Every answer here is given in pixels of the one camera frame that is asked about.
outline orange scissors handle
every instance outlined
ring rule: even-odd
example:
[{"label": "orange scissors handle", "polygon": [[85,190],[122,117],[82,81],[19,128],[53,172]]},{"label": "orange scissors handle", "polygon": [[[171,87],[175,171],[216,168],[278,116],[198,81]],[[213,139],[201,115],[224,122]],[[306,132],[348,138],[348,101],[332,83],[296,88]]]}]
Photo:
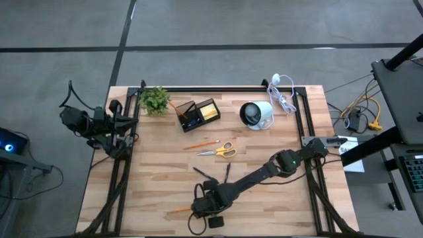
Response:
[{"label": "orange scissors handle", "polygon": [[232,143],[228,141],[225,144],[223,144],[222,147],[220,147],[219,149],[216,149],[216,152],[228,151],[232,149],[232,146],[233,146]]},{"label": "orange scissors handle", "polygon": [[216,153],[216,155],[223,156],[224,158],[229,158],[229,157],[232,157],[236,154],[237,154],[236,149],[230,149],[230,150],[227,150],[227,151],[220,151],[220,152]]}]

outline potted plant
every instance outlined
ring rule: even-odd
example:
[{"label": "potted plant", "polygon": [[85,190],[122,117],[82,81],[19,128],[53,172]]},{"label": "potted plant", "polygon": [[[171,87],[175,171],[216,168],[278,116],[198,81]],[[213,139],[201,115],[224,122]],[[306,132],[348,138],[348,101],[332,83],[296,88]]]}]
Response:
[{"label": "potted plant", "polygon": [[167,103],[171,96],[162,87],[144,90],[138,104],[147,110],[149,116],[162,116],[166,113]]}]

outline black pen holder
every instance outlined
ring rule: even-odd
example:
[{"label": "black pen holder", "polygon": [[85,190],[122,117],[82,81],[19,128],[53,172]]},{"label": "black pen holder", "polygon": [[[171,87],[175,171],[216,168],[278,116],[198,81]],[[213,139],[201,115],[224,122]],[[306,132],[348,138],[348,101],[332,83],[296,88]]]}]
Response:
[{"label": "black pen holder", "polygon": [[[214,105],[215,113],[212,115],[203,115],[202,108]],[[189,132],[195,128],[203,126],[214,120],[220,119],[220,111],[213,99],[205,100],[196,104],[194,101],[187,102],[177,107],[176,115],[184,132]]]}]

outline concrete floor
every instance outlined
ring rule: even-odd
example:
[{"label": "concrete floor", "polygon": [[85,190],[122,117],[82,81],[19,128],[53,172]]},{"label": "concrete floor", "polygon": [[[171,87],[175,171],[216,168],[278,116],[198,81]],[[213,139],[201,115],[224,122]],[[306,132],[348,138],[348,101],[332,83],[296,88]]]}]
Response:
[{"label": "concrete floor", "polygon": [[[130,0],[0,0],[0,48],[118,46]],[[423,32],[411,0],[139,0],[128,46],[196,44],[404,43]],[[117,85],[257,85],[274,73],[325,89],[367,75],[399,48],[126,52]],[[60,188],[21,202],[13,237],[75,231],[93,154],[59,119],[72,79],[90,105],[103,105],[116,52],[1,53],[0,126],[28,134],[38,160],[63,170]],[[327,94],[344,108],[371,78]],[[380,123],[394,125],[381,94]],[[71,105],[82,106],[74,99]],[[348,134],[339,124],[337,134]],[[423,226],[396,174],[406,211],[392,212],[385,185],[351,186],[360,230],[417,237]],[[53,173],[36,189],[54,186]]]}]

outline keyboard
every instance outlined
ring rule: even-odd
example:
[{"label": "keyboard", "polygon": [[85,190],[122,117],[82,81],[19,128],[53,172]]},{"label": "keyboard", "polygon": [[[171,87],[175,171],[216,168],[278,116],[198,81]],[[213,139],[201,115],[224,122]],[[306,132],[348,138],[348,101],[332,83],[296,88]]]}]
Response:
[{"label": "keyboard", "polygon": [[414,192],[423,192],[423,155],[406,156],[403,162],[408,171],[410,187]]}]

